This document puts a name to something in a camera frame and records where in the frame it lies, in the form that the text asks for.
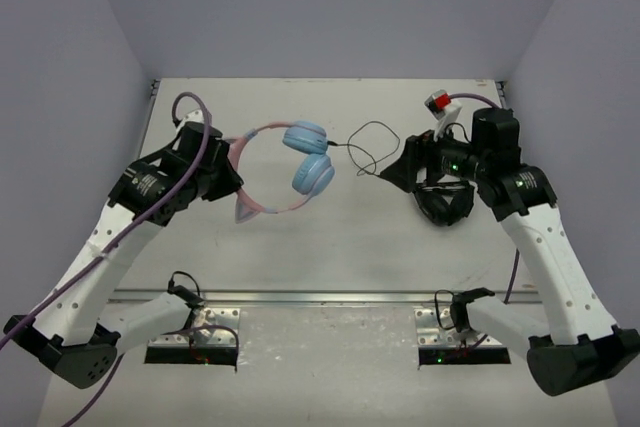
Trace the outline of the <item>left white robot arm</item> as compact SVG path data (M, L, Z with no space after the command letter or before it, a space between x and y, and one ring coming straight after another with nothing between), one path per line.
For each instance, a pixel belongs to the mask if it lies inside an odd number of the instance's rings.
M199 199L229 196L242 180L229 143L204 121L187 121L162 149L132 162L108 194L93 232L51 293L29 313L11 316L10 341L68 384L87 389L127 351L193 327L205 301L170 283L155 299L109 316L104 308L145 247Z

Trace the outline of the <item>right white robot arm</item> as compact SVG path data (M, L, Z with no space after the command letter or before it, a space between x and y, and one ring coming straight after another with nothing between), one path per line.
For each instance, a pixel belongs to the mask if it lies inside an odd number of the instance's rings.
M558 396L617 375L638 356L639 333L619 327L596 295L549 180L521 160L519 131L512 111L482 108L473 115L470 141L433 130L412 135L381 177L405 192L416 187L420 170L430 184L445 175L476 184L524 260L547 320L521 315L477 288L453 296L453 326L461 335L476 331L498 340L526 360L544 393Z

